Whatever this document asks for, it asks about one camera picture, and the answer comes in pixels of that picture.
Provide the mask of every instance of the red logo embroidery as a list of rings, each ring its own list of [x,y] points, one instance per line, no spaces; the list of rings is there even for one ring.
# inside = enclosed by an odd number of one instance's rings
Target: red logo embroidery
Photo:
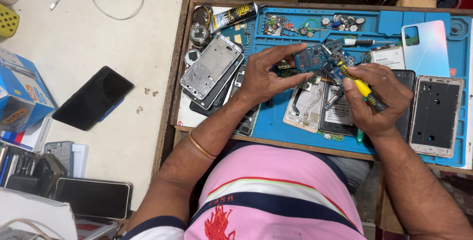
[[[225,235],[225,230],[228,226],[228,216],[233,210],[228,213],[223,212],[223,205],[217,205],[215,207],[215,214],[212,212],[210,219],[207,219],[204,223],[205,235],[209,240],[230,240],[230,236],[233,236],[232,240],[235,240],[235,230]]]

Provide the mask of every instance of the man's hand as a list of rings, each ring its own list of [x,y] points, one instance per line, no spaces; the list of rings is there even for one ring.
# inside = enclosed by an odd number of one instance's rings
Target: man's hand
[[[350,104],[355,125],[371,139],[392,136],[396,131],[395,122],[411,104],[412,92],[401,84],[389,67],[368,63],[348,67],[348,73],[362,79],[373,87],[378,98],[388,107],[377,113],[363,100],[353,80],[343,79],[345,97]]]
[[[311,72],[280,78],[271,71],[273,65],[281,59],[296,67],[294,53],[305,48],[307,44],[277,45],[252,54],[246,63],[243,83],[238,90],[245,104],[253,107],[310,79],[314,75]]]

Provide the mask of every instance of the black glue tube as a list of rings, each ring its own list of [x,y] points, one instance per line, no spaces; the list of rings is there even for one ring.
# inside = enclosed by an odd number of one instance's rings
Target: black glue tube
[[[212,19],[210,20],[210,32],[214,33],[238,21],[255,17],[258,11],[266,6],[268,6],[267,3],[257,5],[255,2],[250,2],[228,11],[212,15]]]

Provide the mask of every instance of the white tabletop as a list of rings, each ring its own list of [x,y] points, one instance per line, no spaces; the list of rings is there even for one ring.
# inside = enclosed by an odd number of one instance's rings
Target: white tabletop
[[[91,0],[61,0],[50,11],[53,1],[19,0],[10,7],[20,16],[18,30],[11,38],[0,38],[0,46],[35,64],[59,106],[105,65],[135,85],[90,131],[54,121],[47,141],[89,145],[86,177],[131,182],[136,210],[151,179],[182,0],[145,0],[137,16],[125,21],[105,16]],[[125,17],[140,0],[97,3]]]

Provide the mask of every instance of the cardboard box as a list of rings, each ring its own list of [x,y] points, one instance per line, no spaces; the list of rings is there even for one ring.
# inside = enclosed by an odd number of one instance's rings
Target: cardboard box
[[[115,221],[96,218],[75,221],[68,203],[11,189],[0,188],[0,210],[0,224],[13,219],[28,219],[53,239],[111,240],[118,231],[118,223]],[[36,234],[33,228],[24,223],[16,222],[8,227],[11,230]]]
[[[0,47],[0,130],[21,133],[53,110],[34,64]]]
[[[29,152],[43,152],[46,136],[52,124],[52,114],[46,115],[43,119],[26,128],[21,133],[0,131],[0,142],[7,145],[17,146]]]

